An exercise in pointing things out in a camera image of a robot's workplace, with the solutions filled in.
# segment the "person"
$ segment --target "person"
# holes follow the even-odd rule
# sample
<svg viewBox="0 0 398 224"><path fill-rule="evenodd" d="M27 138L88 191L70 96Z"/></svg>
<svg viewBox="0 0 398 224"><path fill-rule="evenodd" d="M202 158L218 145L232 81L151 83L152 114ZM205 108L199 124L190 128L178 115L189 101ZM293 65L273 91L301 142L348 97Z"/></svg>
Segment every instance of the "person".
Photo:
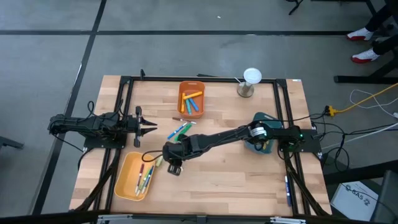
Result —
<svg viewBox="0 0 398 224"><path fill-rule="evenodd" d="M398 1L392 1L394 4L389 6L384 6L380 11L378 11L366 24L366 26L360 30L354 31L352 33L347 34L347 38L349 40L369 40L373 33L381 26L381 24L392 16L392 13L396 14ZM398 34L393 35L387 40L376 44L373 48L364 51L360 54L353 55L351 60L355 63L367 63L376 60L381 55L387 53L392 50L394 47L398 45Z"/></svg>

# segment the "orange tray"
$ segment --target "orange tray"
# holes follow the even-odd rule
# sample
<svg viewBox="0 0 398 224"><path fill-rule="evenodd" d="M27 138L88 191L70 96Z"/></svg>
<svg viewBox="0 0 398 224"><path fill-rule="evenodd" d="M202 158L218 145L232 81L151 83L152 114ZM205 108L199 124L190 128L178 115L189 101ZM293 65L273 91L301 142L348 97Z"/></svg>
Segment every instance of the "orange tray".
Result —
<svg viewBox="0 0 398 224"><path fill-rule="evenodd" d="M192 114L188 114L187 107L185 107L184 113L181 113L182 93L185 93L185 96L188 96L199 91L203 92L203 94L192 98L195 104L198 106L199 111L195 111L193 107L191 107ZM182 81L180 83L180 88L178 90L177 111L183 118L200 118L203 115L205 112L205 84L203 82Z"/></svg>
<svg viewBox="0 0 398 224"><path fill-rule="evenodd" d="M118 181L114 187L114 193L121 198L133 200L133 201L140 201L145 198L148 194L148 190L150 187L150 183L152 182L152 176L149 179L148 186L145 189L144 194L139 194L136 196L136 186L139 176L139 169L141 168L141 164L144 163L144 170L142 171L142 177L140 180L140 185L144 181L144 177L147 174L148 170L152 166L155 165L156 161L154 162L143 162L142 153L140 152L129 152L124 158L123 166L119 174ZM153 156L146 154L144 156L145 160L153 159Z"/></svg>

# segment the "gray floor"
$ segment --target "gray floor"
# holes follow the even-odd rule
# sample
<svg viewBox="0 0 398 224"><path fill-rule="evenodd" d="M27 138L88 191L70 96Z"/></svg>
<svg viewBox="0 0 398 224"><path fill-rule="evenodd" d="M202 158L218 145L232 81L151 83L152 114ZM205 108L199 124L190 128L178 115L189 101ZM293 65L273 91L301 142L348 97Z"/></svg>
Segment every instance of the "gray floor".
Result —
<svg viewBox="0 0 398 224"><path fill-rule="evenodd" d="M0 29L91 30L99 5L98 0L3 0ZM108 0L99 29L353 30L371 17L365 3L304 1L289 17L292 6L280 0ZM49 118L65 109L87 40L87 36L0 35L0 50L5 52L0 56L0 135L25 143L20 151L9 147L0 151L0 217L29 213L53 141L47 132ZM325 105L345 108L353 89L375 93L386 87L333 82L334 75L370 74L392 57L387 54L366 65L351 62L351 55L368 48L368 42L350 42L342 36L97 36L73 115L87 115L86 104L95 101L103 75L138 75L141 68L148 75L239 77L246 68L256 67L264 78L302 79L311 113L321 112ZM379 101L397 95L398 89L391 90ZM355 100L364 97L354 95ZM385 109L398 112L396 103ZM355 108L327 120L346 131L396 121L379 108ZM350 166L396 159L397 137L388 132L348 143ZM67 134L67 140L83 144L77 134ZM323 146L339 140L329 135ZM68 210L79 156L75 149L63 147L43 212Z"/></svg>

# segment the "sneaker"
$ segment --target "sneaker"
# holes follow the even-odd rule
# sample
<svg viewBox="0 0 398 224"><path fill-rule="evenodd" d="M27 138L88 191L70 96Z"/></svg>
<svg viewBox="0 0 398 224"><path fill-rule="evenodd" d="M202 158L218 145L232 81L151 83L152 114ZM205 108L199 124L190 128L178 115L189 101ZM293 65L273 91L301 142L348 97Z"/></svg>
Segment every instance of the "sneaker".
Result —
<svg viewBox="0 0 398 224"><path fill-rule="evenodd" d="M366 28L354 31L346 35L349 40L370 40L373 32L368 31Z"/></svg>
<svg viewBox="0 0 398 224"><path fill-rule="evenodd" d="M380 55L374 53L373 49L369 49L360 54L353 55L351 60L355 63L366 63L376 60Z"/></svg>

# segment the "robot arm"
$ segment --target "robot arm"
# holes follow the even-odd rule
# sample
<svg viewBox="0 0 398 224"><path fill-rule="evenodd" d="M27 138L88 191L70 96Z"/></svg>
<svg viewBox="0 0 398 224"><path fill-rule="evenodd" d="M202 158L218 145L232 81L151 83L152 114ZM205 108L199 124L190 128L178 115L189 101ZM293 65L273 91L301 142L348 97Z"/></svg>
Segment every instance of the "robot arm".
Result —
<svg viewBox="0 0 398 224"><path fill-rule="evenodd" d="M270 128L262 121L253 121L248 125L212 135L182 135L179 137L180 143L167 142L163 146L162 152L163 158L170 163L168 172L180 175L182 161L199 157L212 147L239 140L257 144L264 143L270 139L278 139L281 148L286 151L293 151L304 142L298 126L277 129Z"/></svg>
<svg viewBox="0 0 398 224"><path fill-rule="evenodd" d="M67 118L58 114L50 119L48 130L50 134L62 134L68 131L75 131L86 137L101 142L117 142L127 133L135 133L134 146L139 147L139 138L156 128L141 128L140 124L155 126L155 123L146 121L142 117L140 106L136 107L136 117L131 115L120 117L119 113L109 112L99 116L87 118Z"/></svg>

